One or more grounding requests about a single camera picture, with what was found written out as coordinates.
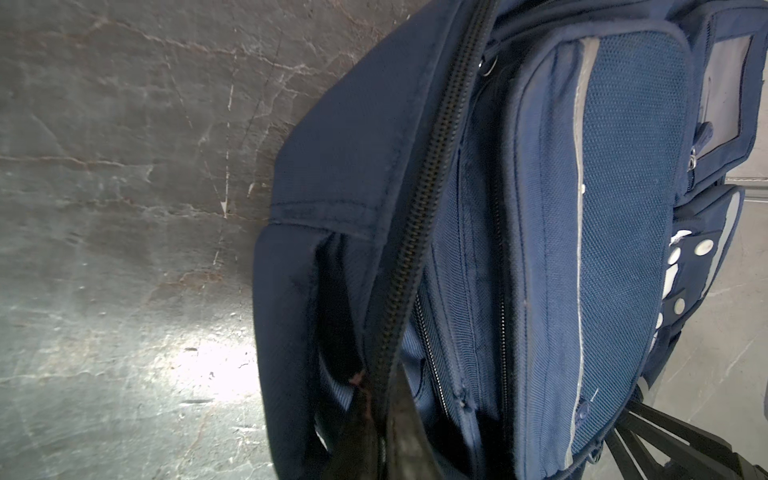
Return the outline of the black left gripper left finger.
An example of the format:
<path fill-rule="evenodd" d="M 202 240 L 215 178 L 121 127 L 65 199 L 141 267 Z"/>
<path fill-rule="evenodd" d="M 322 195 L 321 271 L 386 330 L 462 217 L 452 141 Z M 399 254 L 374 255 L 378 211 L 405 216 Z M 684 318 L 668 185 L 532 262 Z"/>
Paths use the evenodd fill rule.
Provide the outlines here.
<path fill-rule="evenodd" d="M 372 413 L 372 393 L 365 374 L 355 374 L 350 383 L 354 395 L 322 479 L 377 479 L 379 434 Z"/>

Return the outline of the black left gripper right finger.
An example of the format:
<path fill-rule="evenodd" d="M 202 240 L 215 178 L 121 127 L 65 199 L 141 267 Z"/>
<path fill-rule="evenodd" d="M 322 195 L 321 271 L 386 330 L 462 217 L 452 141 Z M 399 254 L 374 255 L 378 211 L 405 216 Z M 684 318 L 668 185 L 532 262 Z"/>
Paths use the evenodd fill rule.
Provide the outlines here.
<path fill-rule="evenodd" d="M 395 374 L 386 418 L 386 478 L 442 479 L 403 368 Z"/>

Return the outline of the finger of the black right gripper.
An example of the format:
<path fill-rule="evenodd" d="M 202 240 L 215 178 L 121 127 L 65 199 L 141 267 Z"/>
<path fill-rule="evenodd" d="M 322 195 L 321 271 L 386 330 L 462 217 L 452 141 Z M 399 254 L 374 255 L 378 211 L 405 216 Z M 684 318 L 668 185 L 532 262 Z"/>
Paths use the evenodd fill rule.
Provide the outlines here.
<path fill-rule="evenodd" d="M 605 438 L 624 479 L 753 479 L 767 470 L 722 438 L 631 401 Z"/>

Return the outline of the navy blue student backpack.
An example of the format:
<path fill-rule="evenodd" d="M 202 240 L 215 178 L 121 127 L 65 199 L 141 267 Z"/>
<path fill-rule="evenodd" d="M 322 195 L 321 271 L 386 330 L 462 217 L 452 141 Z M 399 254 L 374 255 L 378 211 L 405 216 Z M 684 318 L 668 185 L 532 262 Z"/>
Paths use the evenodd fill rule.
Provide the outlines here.
<path fill-rule="evenodd" d="M 255 245 L 278 477 L 322 479 L 365 374 L 387 479 L 403 368 L 442 479 L 580 478 L 728 252 L 766 51 L 763 1 L 433 1 L 372 49 Z"/>

